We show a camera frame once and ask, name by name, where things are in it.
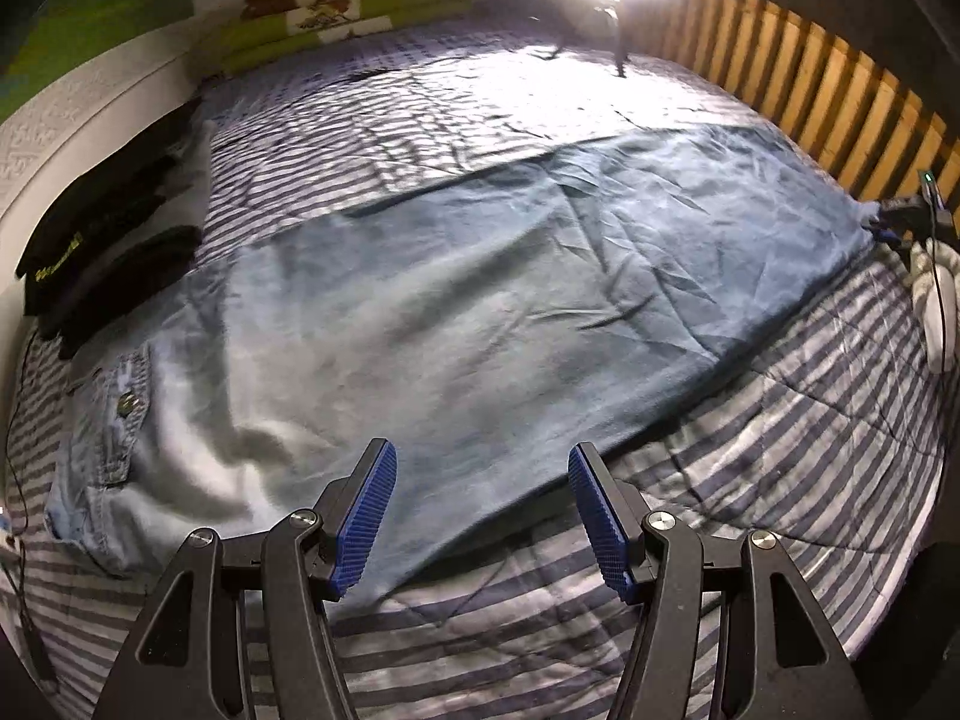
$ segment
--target denim garment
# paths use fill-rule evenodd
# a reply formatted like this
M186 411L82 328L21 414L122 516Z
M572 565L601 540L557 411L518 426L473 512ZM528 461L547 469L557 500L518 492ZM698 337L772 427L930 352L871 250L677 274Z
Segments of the denim garment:
M634 130L326 215L192 272L73 362L47 524L112 574L270 528L397 447L344 606L703 397L866 252L784 137Z

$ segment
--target blue ribbed rubber pad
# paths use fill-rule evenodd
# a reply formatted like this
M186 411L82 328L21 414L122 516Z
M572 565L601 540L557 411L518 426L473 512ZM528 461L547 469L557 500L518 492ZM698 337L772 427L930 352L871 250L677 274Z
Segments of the blue ribbed rubber pad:
M330 586L340 598L363 575L373 540L380 529L396 483L397 450L387 442L373 461L373 467L347 515L344 527L337 533L337 559Z
M630 575L627 538L613 517L607 497L597 484L587 459L577 447L570 450L568 476L577 511L587 529L587 538L600 565L604 583L615 590L621 600L632 603L637 583Z

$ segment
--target green folded fabric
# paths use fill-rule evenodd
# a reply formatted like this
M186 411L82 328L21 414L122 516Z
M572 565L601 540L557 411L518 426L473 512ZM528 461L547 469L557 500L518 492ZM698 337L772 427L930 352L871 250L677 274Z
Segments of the green folded fabric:
M282 56L313 49L317 46L325 46L328 43L337 43L347 38L388 32L391 29L400 29L404 26L413 26L419 23L433 22L434 20L449 19L463 15L469 10L469 7L470 0L434 2L422 7L400 10L390 15L376 16L376 18L363 19L358 22L342 23L342 25L316 32L302 32L283 40L275 40L262 46L232 53L224 59L224 73L228 76L234 76L241 71L280 59Z
M237 20L221 31L220 44L224 53L240 52L305 32L374 19L443 1L451 0L334 0L259 19Z

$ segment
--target striped bedsheet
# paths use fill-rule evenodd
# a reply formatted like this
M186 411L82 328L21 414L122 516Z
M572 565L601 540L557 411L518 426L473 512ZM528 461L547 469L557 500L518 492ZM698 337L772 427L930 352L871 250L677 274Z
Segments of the striped bedsheet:
M669 63L637 59L622 81L603 52L546 61L549 50L528 31L438 26L293 57L208 90L219 130L199 262L305 218L558 143L637 125L766 125ZM708 533L762 526L780 535L850 653L917 548L943 426L956 423L956 378L938 383L926 372L903 275L880 250L724 391L613 463L651 506ZM13 485L6 498L16 525L27 525L26 594L59 674L53 701L64 716L89 717L150 583L92 575L44 531L64 373L54 344L28 342L8 435L26 509ZM605 715L637 615L603 586L572 504L561 493L549 515L524 527L499 522L486 536L374 610L338 621L361 717ZM0 595L11 601L2 577ZM691 717L709 706L716 603L704 599ZM250 609L257 715L272 718L256 599Z

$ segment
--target green painting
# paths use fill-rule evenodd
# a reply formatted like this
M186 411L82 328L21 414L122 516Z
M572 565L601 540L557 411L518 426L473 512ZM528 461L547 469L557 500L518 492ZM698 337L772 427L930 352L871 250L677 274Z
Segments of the green painting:
M0 122L83 62L190 15L190 0L47 1L20 52L0 77Z

